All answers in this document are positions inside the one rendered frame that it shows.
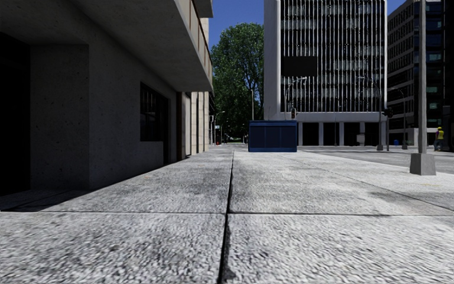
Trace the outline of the pale concrete building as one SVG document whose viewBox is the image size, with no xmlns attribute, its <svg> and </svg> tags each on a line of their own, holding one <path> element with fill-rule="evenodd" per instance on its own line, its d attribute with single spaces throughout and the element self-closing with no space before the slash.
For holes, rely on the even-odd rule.
<svg viewBox="0 0 454 284">
<path fill-rule="evenodd" d="M 212 0 L 0 0 L 0 196 L 206 151 L 212 17 Z"/>
</svg>

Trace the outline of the trees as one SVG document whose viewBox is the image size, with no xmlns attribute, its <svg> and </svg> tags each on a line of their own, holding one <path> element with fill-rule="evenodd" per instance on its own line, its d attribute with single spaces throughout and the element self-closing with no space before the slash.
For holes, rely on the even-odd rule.
<svg viewBox="0 0 454 284">
<path fill-rule="evenodd" d="M 264 117 L 264 27 L 240 23 L 223 30 L 212 47 L 216 123 L 223 135 L 243 138 L 251 121 L 251 88 L 255 120 Z"/>
</svg>

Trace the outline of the blue booth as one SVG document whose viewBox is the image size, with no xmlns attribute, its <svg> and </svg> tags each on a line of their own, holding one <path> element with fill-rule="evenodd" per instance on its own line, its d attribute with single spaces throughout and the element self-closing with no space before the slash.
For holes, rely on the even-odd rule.
<svg viewBox="0 0 454 284">
<path fill-rule="evenodd" d="M 297 122 L 268 120 L 249 122 L 249 152 L 296 152 Z"/>
</svg>

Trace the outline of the grey pole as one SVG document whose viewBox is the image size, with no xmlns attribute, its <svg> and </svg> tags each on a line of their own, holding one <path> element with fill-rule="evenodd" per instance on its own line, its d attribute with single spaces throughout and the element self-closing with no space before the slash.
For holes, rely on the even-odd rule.
<svg viewBox="0 0 454 284">
<path fill-rule="evenodd" d="M 419 0 L 419 3 L 418 153 L 411 155 L 410 173 L 434 176 L 436 175 L 434 156 L 427 153 L 426 0 Z"/>
</svg>

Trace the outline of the white concrete tower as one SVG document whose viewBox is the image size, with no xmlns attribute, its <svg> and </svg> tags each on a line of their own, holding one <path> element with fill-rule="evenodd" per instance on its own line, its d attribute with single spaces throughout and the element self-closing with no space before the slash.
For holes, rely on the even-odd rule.
<svg viewBox="0 0 454 284">
<path fill-rule="evenodd" d="M 386 0 L 264 0 L 264 118 L 296 109 L 300 145 L 378 144 L 387 101 Z"/>
</svg>

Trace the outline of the dark glass building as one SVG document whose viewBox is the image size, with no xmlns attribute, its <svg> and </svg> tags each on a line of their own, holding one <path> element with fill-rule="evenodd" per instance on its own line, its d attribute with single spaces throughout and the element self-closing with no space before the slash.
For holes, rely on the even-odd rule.
<svg viewBox="0 0 454 284">
<path fill-rule="evenodd" d="M 450 98 L 445 91 L 445 0 L 426 0 L 427 143 L 442 127 L 443 150 L 452 148 Z M 417 145 L 419 134 L 420 0 L 405 0 L 388 16 L 389 141 Z"/>
</svg>

